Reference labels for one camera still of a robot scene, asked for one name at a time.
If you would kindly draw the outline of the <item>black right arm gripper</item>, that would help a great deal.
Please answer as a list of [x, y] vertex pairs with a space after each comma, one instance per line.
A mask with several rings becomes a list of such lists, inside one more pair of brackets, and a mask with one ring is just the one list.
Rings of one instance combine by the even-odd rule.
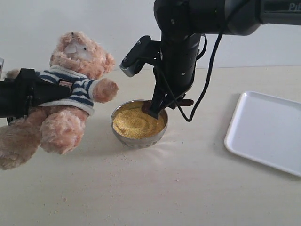
[[150, 64], [154, 66], [156, 85], [154, 88], [148, 115], [158, 119], [167, 107], [175, 109], [173, 94], [184, 94], [192, 86], [194, 70], [201, 34], [194, 33], [176, 42], [167, 34], [161, 33], [161, 41], [156, 42], [156, 54]]

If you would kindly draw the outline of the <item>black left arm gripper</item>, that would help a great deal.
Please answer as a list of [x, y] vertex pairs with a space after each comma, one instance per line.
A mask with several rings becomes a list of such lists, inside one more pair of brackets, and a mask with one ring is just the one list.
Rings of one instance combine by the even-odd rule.
[[71, 89], [38, 79], [34, 69], [22, 68], [15, 79], [5, 79], [0, 83], [1, 118], [23, 118], [30, 106], [67, 98]]

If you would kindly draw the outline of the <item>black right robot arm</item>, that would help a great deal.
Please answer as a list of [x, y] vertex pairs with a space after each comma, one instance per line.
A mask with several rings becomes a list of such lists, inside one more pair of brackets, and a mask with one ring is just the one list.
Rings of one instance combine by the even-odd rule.
[[146, 113], [157, 118], [179, 107], [195, 78], [201, 37], [247, 36], [263, 24], [300, 25], [298, 0], [157, 0], [154, 16], [161, 30], [156, 85]]

